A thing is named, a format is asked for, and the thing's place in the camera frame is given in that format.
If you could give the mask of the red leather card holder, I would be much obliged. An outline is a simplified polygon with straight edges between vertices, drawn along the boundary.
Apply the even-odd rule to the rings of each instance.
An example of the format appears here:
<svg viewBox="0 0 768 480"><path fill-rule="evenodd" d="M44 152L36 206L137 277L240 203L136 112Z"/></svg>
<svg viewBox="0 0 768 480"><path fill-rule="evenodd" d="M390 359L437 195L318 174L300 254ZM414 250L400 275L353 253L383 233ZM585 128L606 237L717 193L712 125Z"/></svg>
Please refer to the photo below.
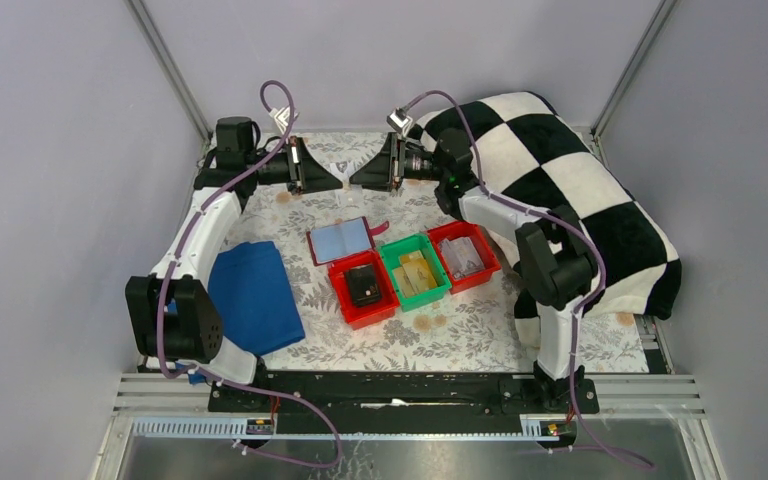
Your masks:
<svg viewBox="0 0 768 480"><path fill-rule="evenodd" d="M386 232L389 221L371 226L366 216L314 228L306 233L313 264L327 265L375 246L374 237Z"/></svg>

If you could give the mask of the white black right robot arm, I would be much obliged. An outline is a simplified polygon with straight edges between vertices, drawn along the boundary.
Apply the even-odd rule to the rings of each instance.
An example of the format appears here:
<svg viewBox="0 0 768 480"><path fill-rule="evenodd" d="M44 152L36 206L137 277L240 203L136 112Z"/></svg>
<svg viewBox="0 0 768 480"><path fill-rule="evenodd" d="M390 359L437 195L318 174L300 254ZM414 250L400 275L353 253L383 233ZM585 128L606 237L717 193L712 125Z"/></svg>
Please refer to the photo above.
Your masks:
<svg viewBox="0 0 768 480"><path fill-rule="evenodd" d="M490 190L476 154L473 140L458 129L445 130L433 150L390 133L350 182L393 191L406 179L434 181L445 214L516 244L525 294L535 301L541 325L536 369L546 377L535 382L533 396L543 410L557 412L573 398L567 378L577 374L579 318L599 270L596 250L569 207L540 209Z"/></svg>

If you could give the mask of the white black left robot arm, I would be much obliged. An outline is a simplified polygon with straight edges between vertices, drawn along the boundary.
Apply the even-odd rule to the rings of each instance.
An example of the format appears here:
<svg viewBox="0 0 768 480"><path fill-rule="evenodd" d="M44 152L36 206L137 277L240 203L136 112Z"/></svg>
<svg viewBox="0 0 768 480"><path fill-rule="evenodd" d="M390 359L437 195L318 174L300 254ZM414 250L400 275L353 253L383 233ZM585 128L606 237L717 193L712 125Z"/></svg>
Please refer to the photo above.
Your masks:
<svg viewBox="0 0 768 480"><path fill-rule="evenodd" d="M248 411L269 401L270 385L256 375L261 359L223 332L208 294L209 276L230 227L260 185L284 185L301 195L339 189L340 180L319 164L302 137L284 133L272 150L259 146L260 130L248 117L217 122L214 146L197 174L191 203L175 239L144 276L131 277L125 300L137 351L155 358L176 378L201 373L233 384L232 398Z"/></svg>

